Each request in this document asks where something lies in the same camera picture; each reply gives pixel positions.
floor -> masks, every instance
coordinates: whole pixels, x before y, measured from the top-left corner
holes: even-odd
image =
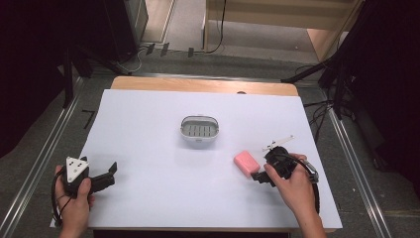
[[[170,43],[170,49],[178,51],[186,47],[199,49],[199,30],[197,30],[198,37],[195,33],[183,34],[180,32],[182,28],[185,29],[185,22],[197,25],[197,27],[201,25],[202,20],[198,23],[188,20],[182,12],[187,6],[198,9],[198,4],[203,4],[203,1],[176,1],[165,36],[165,42]],[[192,18],[198,19],[200,14],[190,15]],[[145,52],[141,52],[141,69],[133,72],[133,74],[154,73],[156,75],[157,73],[168,73],[246,77],[261,81],[278,81],[293,76],[303,69],[302,66],[316,63],[316,56],[310,49],[309,40],[302,29],[283,29],[285,32],[281,35],[281,38],[271,34],[266,35],[267,44],[262,40],[257,40],[261,46],[267,45],[274,48],[275,44],[269,44],[269,42],[275,42],[274,39],[281,41],[281,44],[277,49],[261,50],[257,47],[254,36],[251,36],[249,42],[246,41],[247,37],[241,40],[243,42],[237,42],[238,34],[246,35],[246,33],[235,32],[234,36],[236,37],[229,35],[234,30],[240,31],[241,29],[241,27],[235,29],[234,26],[225,28],[226,38],[223,42],[225,55],[221,52],[215,55],[196,55],[193,58],[188,58],[186,53],[168,52],[167,56],[162,58],[158,50],[148,56]],[[76,84],[78,99],[73,104],[71,116],[68,121],[64,122],[65,126],[59,132],[59,140],[52,148],[48,148],[50,150],[47,154],[43,154],[48,159],[40,170],[41,176],[37,180],[30,180],[34,184],[33,194],[27,200],[27,203],[23,203],[25,209],[23,213],[19,214],[15,227],[11,227],[11,229],[14,229],[13,237],[33,237],[34,234],[37,234],[37,237],[57,237],[58,230],[50,228],[52,220],[50,190],[53,168],[55,165],[62,164],[63,159],[67,156],[78,157],[89,129],[94,123],[94,120],[90,120],[91,113],[88,111],[96,112],[98,110],[103,90],[110,87],[115,77],[115,74],[100,64],[95,62],[91,64],[94,67],[94,73],[91,78],[80,79],[80,83]],[[124,64],[124,66],[130,68],[135,68],[138,65],[139,61],[135,58]],[[318,78],[319,73],[296,83],[303,103],[317,102],[325,98],[324,92],[316,85]],[[6,217],[16,194],[25,184],[27,175],[32,171],[33,165],[37,163],[40,154],[46,149],[44,148],[45,141],[49,139],[55,122],[60,119],[60,114],[68,112],[61,109],[62,102],[63,95],[61,94],[34,123],[18,147],[0,159],[0,174],[2,175],[0,177],[2,184],[0,186],[0,202],[2,204],[0,215],[2,217]],[[317,107],[306,108],[308,121],[312,119],[316,109]],[[372,219],[362,196],[363,191],[357,183],[357,178],[343,150],[333,119],[330,116],[326,117],[320,131],[317,148],[336,202],[336,204],[331,205],[337,206],[344,228],[330,233],[328,236],[390,237],[380,235],[372,225]],[[414,194],[410,182],[399,174],[383,173],[376,170],[371,162],[372,154],[357,123],[346,117],[343,119],[343,124],[356,152],[358,162],[363,168],[369,188],[383,213],[391,236],[420,237],[420,230],[418,229],[420,201]],[[92,232],[88,231],[85,237],[92,237]],[[292,234],[291,237],[300,237],[300,235]]]

gray floor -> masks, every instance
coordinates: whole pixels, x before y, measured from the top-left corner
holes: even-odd
[[[174,39],[171,37],[170,31],[171,28],[169,28],[167,40]],[[175,40],[171,40],[171,45],[175,46],[175,42]],[[226,48],[232,44],[228,43],[225,43]],[[166,57],[161,58],[159,51],[156,50],[149,56],[141,53],[142,67],[134,74],[169,73],[261,78],[264,81],[278,81],[293,76],[297,68],[313,62],[313,59],[303,54],[294,55],[293,58],[294,60],[286,55],[282,59],[259,57],[250,59],[245,55],[236,57],[196,55],[189,59],[186,53],[174,52],[169,52]],[[49,228],[52,220],[50,193],[54,166],[63,164],[64,158],[67,156],[79,156],[91,126],[91,124],[87,125],[90,114],[83,110],[98,110],[103,90],[110,87],[115,77],[108,69],[97,63],[93,62],[92,65],[94,74],[91,78],[84,79],[84,87],[79,91],[80,98],[74,112],[53,150],[46,170],[13,237],[56,237],[58,234],[57,230]],[[138,62],[133,59],[124,65],[135,68]],[[304,103],[323,100],[321,90],[314,83],[319,75],[320,73],[311,75],[296,84]],[[32,126],[18,147],[0,159],[0,174],[2,175],[0,177],[2,184],[0,186],[0,202],[2,204],[0,215],[2,219],[6,216],[15,195],[43,148],[59,113],[61,113],[62,102],[63,95],[60,95]],[[311,120],[315,109],[316,107],[307,108],[308,120]],[[399,174],[382,173],[376,170],[371,162],[372,154],[357,124],[348,118],[344,118],[344,122],[367,180],[383,210],[391,234],[393,237],[420,237],[418,229],[420,202],[412,190],[411,183]],[[329,234],[329,237],[376,237],[365,204],[329,117],[326,117],[326,122],[321,129],[317,147],[336,201],[336,204],[331,205],[337,206],[344,225],[343,229]],[[92,237],[92,233],[89,231],[85,237]],[[292,237],[299,237],[299,235],[293,234]]]

black curtain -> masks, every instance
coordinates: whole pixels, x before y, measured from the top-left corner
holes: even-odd
[[[49,7],[38,0],[0,3],[0,157],[63,89],[62,49]]]

white table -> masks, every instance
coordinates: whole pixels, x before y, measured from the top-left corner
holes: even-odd
[[[146,84],[153,80],[168,83],[167,79],[137,79]],[[226,85],[213,83],[221,88]],[[249,85],[235,83],[244,88]],[[182,140],[180,123],[194,114],[218,120],[220,134],[214,143],[197,147]],[[307,155],[320,175],[320,215],[325,229],[341,228],[300,97],[107,90],[80,157],[88,158],[92,176],[104,173],[114,162],[118,171],[116,184],[96,194],[89,227],[295,231],[297,222],[277,189],[246,178],[233,163],[237,154],[247,150],[263,165],[262,147],[289,135],[296,139],[284,147]]]

black stand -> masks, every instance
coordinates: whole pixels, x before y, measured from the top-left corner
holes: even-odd
[[[326,59],[325,61],[320,62],[288,79],[283,79],[281,82],[295,83],[321,69],[325,69],[318,80],[318,83],[321,88],[330,88],[334,80],[337,79],[333,109],[337,114],[337,117],[341,120],[340,107],[345,93],[345,81],[351,77],[353,58],[357,53],[356,48],[359,47],[356,45],[363,42],[361,31],[364,23],[368,21],[371,13],[375,9],[376,2],[376,0],[367,0],[365,2],[358,19],[347,34],[346,38],[343,40],[342,45],[329,59]]]

